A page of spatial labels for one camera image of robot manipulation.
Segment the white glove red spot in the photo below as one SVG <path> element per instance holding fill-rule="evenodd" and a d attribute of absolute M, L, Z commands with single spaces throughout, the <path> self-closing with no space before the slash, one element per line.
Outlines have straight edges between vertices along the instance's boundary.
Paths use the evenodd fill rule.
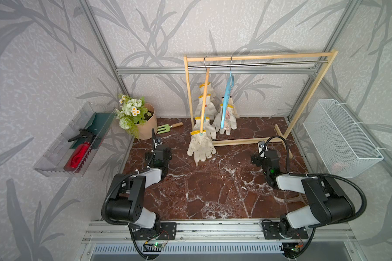
<path fill-rule="evenodd" d="M 203 102 L 203 95 L 198 97 L 198 105 L 196 107 L 196 110 L 194 112 L 194 117 L 200 117 L 201 116 L 201 110 L 202 110 L 202 102 Z M 208 117 L 210 121 L 213 121 L 215 119 L 215 116 L 217 115 L 218 111 L 216 110 L 216 107 L 211 101 L 211 95 L 207 94 L 206 96 L 206 101 L 205 101 L 205 117 Z"/>

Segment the orange clip hanger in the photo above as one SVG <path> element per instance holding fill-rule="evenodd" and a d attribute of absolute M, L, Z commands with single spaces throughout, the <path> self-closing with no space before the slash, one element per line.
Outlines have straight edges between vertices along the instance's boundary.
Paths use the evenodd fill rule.
<path fill-rule="evenodd" d="M 203 133 L 204 133 L 205 108 L 206 108 L 206 98 L 207 98 L 206 89 L 208 87 L 209 74 L 210 74 L 210 70 L 206 66 L 206 57 L 204 57 L 204 67 L 206 69 L 206 77 L 205 77 L 205 82 L 204 82 L 204 84 L 205 84 L 205 92 L 203 94 L 203 100 L 202 100 L 202 103 L 201 103 L 200 136 L 203 136 Z"/>

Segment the blue clip hanger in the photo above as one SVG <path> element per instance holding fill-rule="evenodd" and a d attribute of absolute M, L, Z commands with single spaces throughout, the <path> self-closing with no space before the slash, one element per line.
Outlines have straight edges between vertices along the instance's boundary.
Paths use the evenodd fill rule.
<path fill-rule="evenodd" d="M 225 116 L 226 116 L 226 108 L 228 107 L 229 99 L 231 97 L 231 91 L 232 88 L 234 87 L 234 75 L 232 73 L 232 62 L 233 62 L 233 57 L 231 57 L 230 61 L 230 73 L 229 73 L 229 78 L 226 83 L 226 88 L 225 88 L 225 93 L 224 93 L 224 98 L 223 98 L 223 108 L 222 108 L 222 116 L 221 116 L 221 129 L 225 128 Z"/>

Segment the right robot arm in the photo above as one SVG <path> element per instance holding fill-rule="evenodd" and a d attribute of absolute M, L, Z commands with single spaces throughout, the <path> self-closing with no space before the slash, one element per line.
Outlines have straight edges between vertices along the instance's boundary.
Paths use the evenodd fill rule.
<path fill-rule="evenodd" d="M 273 189 L 294 191 L 304 195 L 307 205 L 296 211 L 284 214 L 278 228 L 281 233 L 293 232 L 301 228 L 317 228 L 326 225 L 346 223 L 359 218 L 367 209 L 368 201 L 364 191 L 352 181 L 331 174 L 296 174 L 290 172 L 289 153 L 286 154 L 286 171 L 280 170 L 280 157 L 275 150 L 268 149 L 273 136 L 266 141 L 259 141 L 259 152 L 251 156 L 252 164 L 262 167 L 265 180 Z M 361 205 L 356 209 L 339 182 L 354 188 L 360 196 Z"/>

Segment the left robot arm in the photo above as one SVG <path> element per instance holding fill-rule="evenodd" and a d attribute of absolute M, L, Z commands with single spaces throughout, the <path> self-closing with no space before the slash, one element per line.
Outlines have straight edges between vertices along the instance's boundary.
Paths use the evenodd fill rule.
<path fill-rule="evenodd" d="M 152 149 L 145 154 L 146 168 L 131 174 L 114 176 L 101 209 L 101 217 L 111 225 L 159 232 L 159 215 L 144 207 L 145 190 L 162 182 L 172 160 L 171 149 L 151 130 Z"/>

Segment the green garden fork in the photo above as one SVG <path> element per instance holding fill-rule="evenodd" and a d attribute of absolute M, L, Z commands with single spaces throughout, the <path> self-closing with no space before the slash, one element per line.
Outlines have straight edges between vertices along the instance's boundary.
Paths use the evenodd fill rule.
<path fill-rule="evenodd" d="M 172 128 L 181 127 L 181 126 L 183 126 L 182 122 L 172 124 L 172 125 L 166 124 L 166 125 L 158 126 L 157 134 L 168 133 L 171 131 Z"/>

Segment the potted white flower plant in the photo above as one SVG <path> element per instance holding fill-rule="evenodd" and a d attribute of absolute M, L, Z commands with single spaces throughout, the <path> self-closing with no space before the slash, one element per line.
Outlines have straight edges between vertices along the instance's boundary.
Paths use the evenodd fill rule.
<path fill-rule="evenodd" d="M 119 95 L 120 110 L 116 110 L 119 126 L 138 140 L 152 138 L 152 131 L 157 134 L 155 109 L 147 104 L 145 98 L 132 98 Z"/>

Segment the green trowel scoop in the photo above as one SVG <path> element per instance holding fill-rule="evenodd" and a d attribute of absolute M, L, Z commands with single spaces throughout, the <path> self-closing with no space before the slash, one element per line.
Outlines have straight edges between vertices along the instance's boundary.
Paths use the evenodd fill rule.
<path fill-rule="evenodd" d="M 79 134 L 69 140 L 70 142 L 74 142 L 70 149 L 76 149 L 80 144 L 86 142 L 89 137 L 87 134 L 84 135 L 82 131 L 87 130 L 94 135 L 93 140 L 90 141 L 92 144 L 91 149 L 97 150 L 107 134 L 113 119 L 113 113 L 94 113 L 87 122 L 86 126 L 79 129 Z"/>

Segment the red spray bottle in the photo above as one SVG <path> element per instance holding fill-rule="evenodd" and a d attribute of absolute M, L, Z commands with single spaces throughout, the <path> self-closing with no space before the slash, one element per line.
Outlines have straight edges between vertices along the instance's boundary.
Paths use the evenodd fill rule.
<path fill-rule="evenodd" d="M 84 161 L 87 159 L 90 153 L 91 144 L 94 141 L 95 137 L 96 135 L 93 132 L 86 129 L 80 129 L 77 136 L 74 136 L 73 138 L 68 140 L 68 142 L 72 142 L 80 138 L 86 139 L 85 142 L 76 147 L 75 151 L 64 166 L 65 171 L 74 173 L 80 172 Z"/>

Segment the wooden clothes rack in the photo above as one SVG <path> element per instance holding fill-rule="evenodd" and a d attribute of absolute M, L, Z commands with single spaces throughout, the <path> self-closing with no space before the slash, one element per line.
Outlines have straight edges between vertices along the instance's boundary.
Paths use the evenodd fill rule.
<path fill-rule="evenodd" d="M 291 134 L 291 131 L 295 127 L 296 123 L 299 120 L 299 117 L 305 110 L 308 105 L 310 99 L 314 95 L 316 89 L 324 79 L 325 74 L 329 70 L 330 66 L 332 66 L 336 56 L 338 55 L 337 50 L 333 50 L 330 52 L 318 52 L 318 53 L 290 53 L 290 54 L 269 54 L 269 55 L 245 55 L 245 56 L 232 56 L 232 68 L 233 67 L 255 67 L 255 66 L 273 66 L 273 65 L 293 65 L 293 64 L 321 64 L 321 68 L 319 70 L 318 75 L 316 76 L 312 86 L 307 92 L 305 98 L 303 99 L 301 105 L 299 106 L 294 118 L 290 122 L 289 127 L 286 129 L 285 133 L 282 133 L 278 126 L 275 126 L 275 130 L 277 132 L 276 137 L 262 137 L 262 138 L 251 138 L 251 139 L 234 139 L 234 140 L 220 140 L 220 141 L 212 141 L 213 146 L 233 146 L 233 145 L 248 145 L 255 144 L 259 141 L 264 140 L 265 142 L 285 142 L 286 138 Z M 224 64 L 224 67 L 230 68 L 231 56 L 227 57 L 206 57 L 206 62 L 229 62 L 228 64 Z M 186 76 L 186 85 L 187 85 L 187 93 L 188 93 L 188 104 L 189 108 L 193 108 L 192 104 L 192 90 L 190 84 L 190 69 L 198 69 L 203 68 L 205 71 L 204 65 L 200 66 L 190 66 L 189 63 L 195 62 L 204 62 L 204 58 L 188 58 L 184 57 L 184 65 L 185 65 L 185 76 Z M 222 65 L 206 65 L 209 69 L 222 67 Z"/>

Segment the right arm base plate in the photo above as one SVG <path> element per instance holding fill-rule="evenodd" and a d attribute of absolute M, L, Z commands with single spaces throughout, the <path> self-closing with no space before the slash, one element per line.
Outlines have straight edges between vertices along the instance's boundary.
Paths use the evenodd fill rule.
<path fill-rule="evenodd" d="M 261 228 L 265 239 L 308 239 L 308 232 L 305 227 L 292 228 L 287 220 L 271 221 L 269 219 L 261 222 Z"/>

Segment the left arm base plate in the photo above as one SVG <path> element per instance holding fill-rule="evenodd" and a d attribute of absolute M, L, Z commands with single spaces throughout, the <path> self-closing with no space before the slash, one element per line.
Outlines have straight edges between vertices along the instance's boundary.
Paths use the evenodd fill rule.
<path fill-rule="evenodd" d="M 175 240 L 177 233 L 177 223 L 161 222 L 155 224 L 153 228 L 132 229 L 135 240 L 150 240 L 153 238 L 162 240 Z"/>

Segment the clear plastic wall bin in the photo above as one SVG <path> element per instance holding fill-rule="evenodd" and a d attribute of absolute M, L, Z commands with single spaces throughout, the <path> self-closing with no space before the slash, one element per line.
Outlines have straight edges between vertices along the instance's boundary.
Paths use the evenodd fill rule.
<path fill-rule="evenodd" d="M 90 153 L 79 173 L 68 172 L 64 170 L 64 166 L 75 151 L 75 149 L 70 149 L 74 142 L 68 142 L 68 140 L 79 134 L 79 129 L 86 126 L 94 113 L 113 113 L 115 118 L 115 107 L 86 102 L 43 156 L 35 163 L 34 170 L 45 177 L 82 177 L 100 146 L 97 150 L 90 148 Z"/>

